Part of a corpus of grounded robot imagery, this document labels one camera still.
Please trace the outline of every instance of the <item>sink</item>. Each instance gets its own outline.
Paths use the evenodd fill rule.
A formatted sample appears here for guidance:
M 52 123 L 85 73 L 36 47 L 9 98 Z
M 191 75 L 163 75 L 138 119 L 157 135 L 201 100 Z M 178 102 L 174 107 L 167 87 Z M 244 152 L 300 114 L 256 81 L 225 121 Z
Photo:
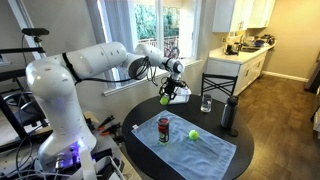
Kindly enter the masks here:
M 243 47 L 240 52 L 249 52 L 249 53 L 252 53 L 252 52 L 259 51 L 259 50 L 260 50 L 259 48 Z

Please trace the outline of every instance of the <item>desk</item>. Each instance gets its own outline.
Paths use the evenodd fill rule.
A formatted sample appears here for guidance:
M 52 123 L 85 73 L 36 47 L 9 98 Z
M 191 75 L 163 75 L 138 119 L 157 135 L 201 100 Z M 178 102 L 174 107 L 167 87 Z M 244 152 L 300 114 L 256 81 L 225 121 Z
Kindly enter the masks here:
M 239 136 L 230 137 L 220 126 L 224 103 L 213 100 L 210 113 L 201 112 L 200 104 L 201 97 L 196 95 L 191 95 L 186 104 L 168 106 L 162 106 L 159 103 L 159 97 L 153 97 L 131 110 L 123 123 L 122 133 L 126 138 L 125 146 L 128 155 L 144 173 L 154 179 L 183 179 L 131 132 L 133 125 L 140 125 L 163 110 L 174 113 L 215 136 L 237 145 L 236 153 L 223 179 L 235 179 L 247 169 L 252 160 L 254 141 L 246 123 L 241 120 L 241 115 L 237 114 L 233 125 L 233 128 L 238 130 Z

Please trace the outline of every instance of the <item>countertop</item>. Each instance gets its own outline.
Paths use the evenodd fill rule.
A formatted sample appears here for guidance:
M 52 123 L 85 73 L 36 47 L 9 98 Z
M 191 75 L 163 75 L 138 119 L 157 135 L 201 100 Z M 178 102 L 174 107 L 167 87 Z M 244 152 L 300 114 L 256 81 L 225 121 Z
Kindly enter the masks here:
M 239 55 L 226 55 L 223 53 L 223 49 L 215 49 L 209 52 L 209 60 L 214 59 L 214 60 L 220 60 L 220 61 L 228 61 L 230 63 L 235 63 L 235 64 L 244 64 L 254 57 L 268 51 L 269 49 L 275 47 L 276 43 L 273 45 L 269 46 L 264 46 L 261 47 L 260 50 L 256 52 L 239 52 Z

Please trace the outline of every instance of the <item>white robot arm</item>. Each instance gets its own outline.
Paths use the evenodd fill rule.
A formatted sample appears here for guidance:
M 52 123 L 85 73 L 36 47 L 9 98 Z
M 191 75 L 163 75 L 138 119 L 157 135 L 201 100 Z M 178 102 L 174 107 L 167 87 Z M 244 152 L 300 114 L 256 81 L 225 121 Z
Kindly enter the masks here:
M 162 104 L 174 99 L 176 88 L 187 88 L 180 81 L 184 66 L 149 45 L 140 44 L 130 54 L 121 43 L 112 42 L 33 61 L 26 68 L 28 86 L 53 129 L 38 151 L 38 169 L 53 172 L 57 157 L 72 156 L 70 149 L 95 147 L 97 140 L 84 120 L 74 79 L 80 82 L 116 66 L 128 69 L 133 79 L 144 78 L 151 66 L 170 71 L 160 89 Z

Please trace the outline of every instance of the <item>black bottle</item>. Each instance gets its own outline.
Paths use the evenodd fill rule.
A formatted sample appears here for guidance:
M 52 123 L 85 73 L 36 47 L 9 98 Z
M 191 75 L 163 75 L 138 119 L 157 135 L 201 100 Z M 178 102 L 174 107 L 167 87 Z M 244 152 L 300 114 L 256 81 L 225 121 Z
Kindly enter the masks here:
M 230 96 L 227 99 L 226 105 L 224 106 L 224 111 L 221 120 L 221 126 L 226 129 L 231 129 L 234 121 L 234 117 L 237 112 L 238 97 Z

